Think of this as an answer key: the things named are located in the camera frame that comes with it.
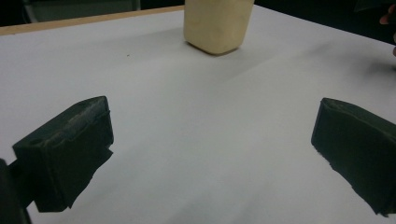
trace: yellow plastic container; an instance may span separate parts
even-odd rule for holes
[[[254,0],[186,0],[184,37],[198,49],[223,54],[244,41]]]

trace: white tabletop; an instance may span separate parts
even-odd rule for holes
[[[34,223],[391,223],[311,146],[323,97],[396,122],[392,46],[254,7],[213,57],[183,11],[0,36],[0,158],[70,105],[108,98],[114,155]]]

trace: beige container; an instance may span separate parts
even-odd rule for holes
[[[210,54],[238,48],[245,38],[254,0],[186,0],[184,37]]]

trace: table edge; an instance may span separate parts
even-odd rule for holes
[[[117,19],[129,18],[129,17],[146,16],[146,15],[151,15],[151,14],[173,12],[173,11],[179,11],[179,10],[183,10],[183,9],[184,9],[184,6],[160,7],[160,8],[154,8],[154,9],[114,13],[114,14],[107,14],[107,15],[100,15],[100,16],[84,17],[84,18],[75,18],[75,19],[61,20],[61,21],[44,21],[44,22],[29,23],[29,24],[22,24],[22,25],[4,26],[4,27],[0,27],[0,35],[15,35],[15,34],[21,34],[21,33],[34,32],[34,31],[61,28],[61,27],[66,27],[66,26],[81,25],[81,24],[92,23],[92,22],[111,21],[111,20],[117,20]]]

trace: human hand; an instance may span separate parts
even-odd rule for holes
[[[395,11],[395,8],[396,4],[391,5],[388,9],[388,14],[381,17],[381,19],[379,19],[379,23],[384,25],[389,24],[389,16]],[[393,40],[396,42],[396,33],[393,35]],[[396,56],[396,48],[393,49],[393,55]]]

